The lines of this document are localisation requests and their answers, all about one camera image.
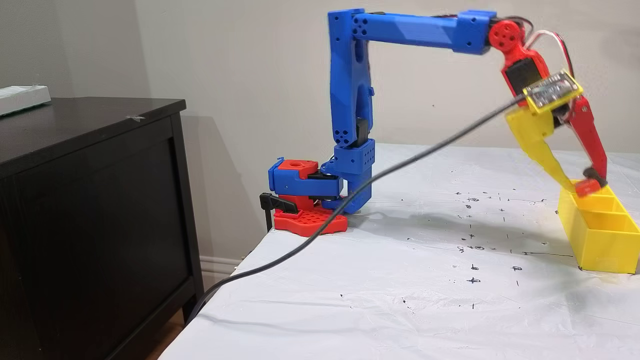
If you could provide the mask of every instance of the wire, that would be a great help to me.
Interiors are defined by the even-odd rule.
[[[538,41],[538,39],[542,35],[548,35],[550,37],[553,37],[556,40],[558,46],[560,47],[560,49],[564,54],[564,59],[566,60],[566,64],[569,67],[569,75],[575,78],[575,73],[573,72],[573,63],[571,62],[571,57],[569,56],[569,50],[566,47],[566,43],[564,42],[564,39],[558,33],[553,31],[548,31],[548,30],[538,30],[524,44],[525,49],[528,49],[531,46],[533,46],[533,44],[535,44],[536,41]]]
[[[442,149],[445,146],[448,146],[448,145],[452,144],[456,140],[458,140],[461,137],[469,134],[471,131],[477,129],[478,127],[482,126],[484,123],[486,123],[489,120],[493,119],[498,114],[502,113],[503,111],[507,110],[508,108],[510,108],[513,105],[517,104],[518,102],[522,101],[524,98],[525,98],[525,96],[522,95],[522,94],[514,97],[512,100],[510,100],[506,104],[504,104],[504,105],[500,106],[499,108],[493,110],[489,114],[481,117],[480,119],[478,119],[475,122],[471,123],[471,125],[468,125],[467,127],[462,129],[461,131],[459,131],[456,134],[448,137],[447,139],[441,141],[440,143],[438,143],[438,144],[436,144],[436,145],[434,145],[434,146],[432,146],[432,147],[430,147],[430,148],[428,148],[428,149],[426,149],[426,150],[424,150],[422,152],[419,152],[418,154],[412,156],[411,158],[403,160],[403,161],[401,161],[401,162],[399,162],[399,163],[397,163],[397,164],[395,164],[395,165],[393,165],[391,167],[386,168],[385,170],[382,170],[381,172],[377,173],[375,176],[370,177],[367,181],[365,181],[363,184],[361,184],[354,192],[350,193],[347,197],[343,198],[342,203],[340,204],[340,206],[338,206],[333,211],[331,216],[329,216],[326,219],[326,221],[324,221],[324,223],[322,225],[320,225],[320,227],[311,236],[309,236],[302,244],[298,245],[295,249],[289,251],[288,253],[284,254],[283,256],[279,257],[278,259],[273,260],[270,263],[267,263],[267,264],[262,265],[262,266],[258,266],[257,268],[254,268],[254,269],[251,269],[251,270],[247,270],[245,272],[241,272],[240,274],[231,275],[230,277],[227,277],[226,279],[220,280],[216,284],[211,286],[211,288],[209,288],[207,291],[205,291],[205,293],[200,297],[200,299],[198,299],[198,302],[196,303],[196,306],[194,307],[193,311],[189,315],[189,319],[187,320],[187,324],[189,324],[196,317],[196,315],[200,312],[200,310],[202,309],[202,307],[206,303],[207,298],[214,291],[219,289],[220,286],[223,286],[223,285],[228,284],[228,283],[230,283],[232,281],[235,281],[235,280],[242,279],[243,277],[248,277],[248,276],[255,275],[257,273],[263,272],[265,270],[269,270],[270,268],[273,268],[274,266],[283,263],[285,260],[291,259],[291,257],[293,257],[293,255],[296,255],[297,253],[299,253],[302,250],[304,250],[304,248],[308,247],[309,244],[311,244],[326,229],[326,227],[329,225],[329,223],[331,223],[331,221],[333,221],[333,219],[335,219],[335,217],[337,217],[339,214],[342,213],[344,208],[351,202],[351,200],[353,200],[353,198],[358,196],[359,193],[361,193],[363,190],[365,190],[373,182],[375,182],[375,181],[377,181],[377,180],[379,180],[379,179],[381,179],[381,178],[383,178],[383,177],[385,177],[385,176],[387,176],[387,175],[389,175],[389,174],[391,174],[391,173],[393,173],[395,171],[398,171],[398,170],[402,169],[403,167],[411,165],[412,163],[415,163],[416,161],[433,154],[434,152]]]

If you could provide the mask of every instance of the plastic sheet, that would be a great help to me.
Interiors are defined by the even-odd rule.
[[[374,171],[421,148],[379,144]],[[640,156],[609,160],[638,221]],[[222,287],[161,359],[640,358],[640,277],[578,269],[560,187],[522,151],[451,147],[373,190],[346,233]],[[301,241],[272,231],[237,271]]]

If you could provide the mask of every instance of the circuit board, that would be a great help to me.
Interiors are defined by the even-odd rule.
[[[582,87],[565,71],[527,86],[522,91],[531,110],[541,113],[568,103],[582,93]]]

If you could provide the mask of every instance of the yellow bin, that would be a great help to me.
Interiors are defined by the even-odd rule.
[[[562,189],[558,215],[581,268],[636,272],[640,229],[608,186],[587,197]]]

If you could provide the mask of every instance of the cabinet top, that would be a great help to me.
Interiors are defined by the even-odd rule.
[[[53,98],[0,117],[0,179],[186,109],[184,100]]]

